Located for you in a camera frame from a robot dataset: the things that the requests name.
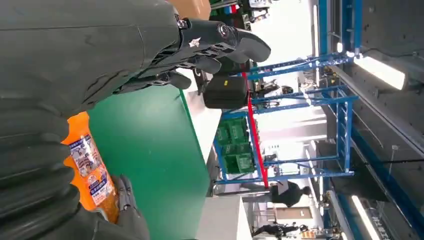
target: screw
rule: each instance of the screw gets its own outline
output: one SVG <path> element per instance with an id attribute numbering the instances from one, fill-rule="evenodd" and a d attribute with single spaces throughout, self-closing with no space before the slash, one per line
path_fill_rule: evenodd
<path id="1" fill-rule="evenodd" d="M 184 20 L 178 20 L 176 22 L 176 24 L 177 24 L 179 29 L 188 29 L 189 28 L 189 24 Z"/>
<path id="2" fill-rule="evenodd" d="M 218 33 L 223 37 L 223 38 L 227 38 L 230 31 L 228 29 L 227 26 L 220 24 L 218 25 Z"/>

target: person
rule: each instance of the person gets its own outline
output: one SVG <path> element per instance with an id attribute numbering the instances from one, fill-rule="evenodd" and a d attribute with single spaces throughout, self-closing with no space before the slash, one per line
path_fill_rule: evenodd
<path id="1" fill-rule="evenodd" d="M 287 226 L 287 225 L 278 224 L 276 221 L 274 221 L 273 225 L 267 224 L 258 228 L 256 231 L 252 233 L 252 237 L 265 232 L 281 240 L 282 237 L 286 237 L 287 233 L 296 231 L 299 229 L 299 227 L 295 226 L 295 224 L 296 223 L 294 222 L 292 226 Z"/>
<path id="2" fill-rule="evenodd" d="M 243 202 L 245 203 L 268 203 L 272 202 L 275 204 L 285 204 L 288 208 L 291 208 L 293 205 L 297 204 L 302 195 L 309 196 L 311 194 L 311 188 L 305 186 L 304 188 L 300 188 L 296 183 L 287 181 L 287 185 L 285 186 L 286 190 L 279 192 L 279 185 L 284 185 L 284 183 L 277 182 L 277 184 L 273 183 L 270 187 L 269 192 L 258 195 L 258 196 L 244 196 Z M 259 191 L 265 190 L 263 185 L 255 184 L 255 183 L 242 183 L 242 188 Z"/>

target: robotic hand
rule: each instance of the robotic hand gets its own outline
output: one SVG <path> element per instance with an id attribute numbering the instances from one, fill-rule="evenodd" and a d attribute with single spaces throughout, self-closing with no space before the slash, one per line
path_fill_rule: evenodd
<path id="1" fill-rule="evenodd" d="M 256 35 L 222 22 L 182 19 L 177 21 L 177 26 L 179 39 L 160 50 L 148 69 L 132 77 L 114 94 L 167 84 L 187 89 L 191 80 L 176 72 L 176 68 L 197 68 L 215 74 L 221 68 L 219 58 L 227 57 L 241 64 L 249 59 L 263 62 L 271 53 L 268 45 Z"/>
<path id="2" fill-rule="evenodd" d="M 176 68 L 261 62 L 270 48 L 165 0 L 4 0 L 0 7 L 0 239 L 140 240 L 79 204 L 67 119 L 112 94 L 172 84 Z"/>

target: orange snack bag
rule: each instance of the orange snack bag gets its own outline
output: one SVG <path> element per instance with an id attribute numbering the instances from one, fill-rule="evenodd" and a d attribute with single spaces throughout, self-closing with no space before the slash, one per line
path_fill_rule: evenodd
<path id="1" fill-rule="evenodd" d="M 75 171 L 72 184 L 79 189 L 80 203 L 88 211 L 101 208 L 110 222 L 115 223 L 119 210 L 114 183 L 89 129 L 89 115 L 81 112 L 68 119 L 69 135 L 62 142 L 70 148 L 64 164 Z"/>

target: blue steel frame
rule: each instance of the blue steel frame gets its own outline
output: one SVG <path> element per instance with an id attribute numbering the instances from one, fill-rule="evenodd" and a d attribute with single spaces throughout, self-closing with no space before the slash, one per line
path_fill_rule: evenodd
<path id="1" fill-rule="evenodd" d="M 298 103 L 286 106 L 275 106 L 266 109 L 256 109 L 253 112 L 255 114 L 264 114 L 271 113 L 275 111 L 281 111 L 286 109 L 296 109 L 296 108 L 305 108 L 310 106 L 325 106 L 325 105 L 337 105 L 340 106 L 340 111 L 338 115 L 340 116 L 340 121 L 337 121 L 337 125 L 340 126 L 337 128 L 337 138 L 340 141 L 337 141 L 337 155 L 325 156 L 325 157 L 315 157 L 315 158 L 301 158 L 301 159 L 288 159 L 288 160 L 277 160 L 271 162 L 264 162 L 264 167 L 277 167 L 280 164 L 286 163 L 295 163 L 302 167 L 311 168 L 310 166 L 301 164 L 304 162 L 318 162 L 318 161 L 337 161 L 340 166 L 340 172 L 337 171 L 329 171 L 327 169 L 318 169 L 319 173 L 317 174 L 292 174 L 292 175 L 279 175 L 274 177 L 269 177 L 268 181 L 282 181 L 287 179 L 305 179 L 305 178 L 315 178 L 315 177 L 342 177 L 342 176 L 352 176 L 354 174 L 353 171 L 350 170 L 350 150 L 351 150 L 351 129 L 352 129 L 352 113 L 353 113 L 353 101 L 358 99 L 357 96 L 347 96 L 343 89 L 346 86 L 332 86 L 328 88 L 315 89 L 305 92 L 296 92 L 290 94 L 282 94 L 278 96 L 272 97 L 264 97 L 264 98 L 256 98 L 252 99 L 252 104 L 255 106 L 256 104 L 266 103 L 269 101 L 279 100 L 279 99 L 292 99 L 299 98 L 305 100 L 305 103 Z M 336 97 L 329 97 L 329 93 L 334 92 Z M 309 94 L 322 94 L 323 97 L 309 97 Z M 246 111 L 239 112 L 226 112 L 222 115 L 222 119 L 233 119 L 239 117 L 246 117 Z M 249 129 L 251 128 L 251 122 L 248 122 Z M 214 141 L 214 147 L 216 151 L 216 155 L 218 158 L 218 162 L 222 171 L 222 180 L 217 181 L 217 184 L 241 184 L 241 183 L 255 183 L 262 182 L 261 169 L 259 166 L 258 158 L 254 154 L 253 158 L 256 164 L 256 171 L 258 177 L 256 178 L 247 178 L 240 179 L 239 177 L 228 179 L 225 164 L 223 160 L 223 156 L 221 153 L 221 147 L 218 145 L 217 141 Z M 253 152 L 256 152 L 254 144 L 252 144 Z"/>
<path id="2" fill-rule="evenodd" d="M 331 97 L 326 93 L 323 95 L 328 98 Z M 329 107 L 334 114 L 338 112 L 336 105 L 331 104 Z M 401 214 L 406 218 L 409 225 L 415 230 L 418 237 L 424 240 L 424 216 L 415 207 L 408 194 L 402 189 L 401 186 L 399 186 L 398 182 L 389 173 L 387 168 L 380 164 L 382 160 L 376 155 L 371 146 L 364 140 L 364 138 L 354 126 L 352 126 L 351 129 L 351 140 L 355 142 L 361 153 L 368 161 L 369 165 L 378 176 L 379 180 L 384 184 L 387 192 L 389 192 L 393 197 L 395 201 L 394 204 L 401 211 Z"/>
<path id="3" fill-rule="evenodd" d="M 271 77 L 275 75 L 288 74 L 310 69 L 323 68 L 332 65 L 345 64 L 353 61 L 353 57 L 349 57 L 346 53 L 330 53 L 321 56 L 308 57 L 306 59 L 298 59 L 286 61 L 277 64 L 253 67 L 250 73 L 247 74 L 247 79 L 250 81 Z"/>
<path id="4" fill-rule="evenodd" d="M 329 53 L 328 51 L 328 41 L 331 34 L 330 29 L 328 29 L 328 20 L 331 19 L 331 17 L 327 17 L 330 14 L 327 9 L 327 1 L 328 0 L 318 0 L 320 56 L 308 57 L 306 59 L 298 59 L 267 66 L 253 67 L 250 69 L 250 73 L 247 74 L 247 79 L 253 81 L 264 77 L 323 68 L 326 66 L 351 62 L 354 57 L 359 58 L 363 29 L 363 0 L 341 0 L 340 36 L 334 34 L 334 36 L 340 38 L 340 42 L 343 44 L 343 50 L 341 53 Z M 347 51 L 354 51 L 354 56 L 349 57 L 346 54 Z"/>

